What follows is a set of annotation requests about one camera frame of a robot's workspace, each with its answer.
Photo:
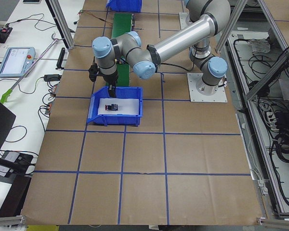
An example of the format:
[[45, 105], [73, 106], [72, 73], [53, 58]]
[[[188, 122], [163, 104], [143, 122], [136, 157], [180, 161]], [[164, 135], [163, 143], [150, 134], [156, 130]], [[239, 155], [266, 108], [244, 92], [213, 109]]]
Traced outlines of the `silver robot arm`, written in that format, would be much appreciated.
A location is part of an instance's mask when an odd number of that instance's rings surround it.
[[223, 58], [211, 53], [210, 38], [221, 32], [227, 25], [231, 13], [226, 0], [186, 0], [189, 10], [189, 25], [155, 45], [141, 49], [137, 32], [124, 33], [116, 38], [97, 37], [92, 42], [94, 60], [89, 69], [92, 82], [102, 76], [108, 83], [108, 94], [116, 97], [118, 69], [116, 61], [125, 58], [126, 63], [141, 79], [148, 79], [157, 72], [166, 60], [189, 49], [190, 60], [203, 73], [196, 84], [203, 95], [213, 95], [221, 78], [227, 71]]

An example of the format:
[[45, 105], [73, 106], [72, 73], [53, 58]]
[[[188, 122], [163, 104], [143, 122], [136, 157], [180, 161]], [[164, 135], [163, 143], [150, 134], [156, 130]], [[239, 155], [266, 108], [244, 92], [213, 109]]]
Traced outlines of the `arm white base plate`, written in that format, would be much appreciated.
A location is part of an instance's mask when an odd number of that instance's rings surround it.
[[179, 13], [179, 21], [181, 30], [192, 24], [189, 13]]
[[192, 103], [227, 103], [223, 81], [216, 86], [203, 82], [202, 73], [187, 73], [190, 101]]

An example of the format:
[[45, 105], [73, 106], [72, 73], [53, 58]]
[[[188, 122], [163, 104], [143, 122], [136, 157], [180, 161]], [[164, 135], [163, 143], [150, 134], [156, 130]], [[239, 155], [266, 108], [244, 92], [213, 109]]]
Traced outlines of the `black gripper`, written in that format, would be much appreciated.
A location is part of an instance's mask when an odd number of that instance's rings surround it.
[[104, 74], [104, 81], [107, 83], [108, 87], [108, 95], [110, 98], [116, 98], [116, 83], [118, 80], [118, 72], [115, 71], [110, 75]]

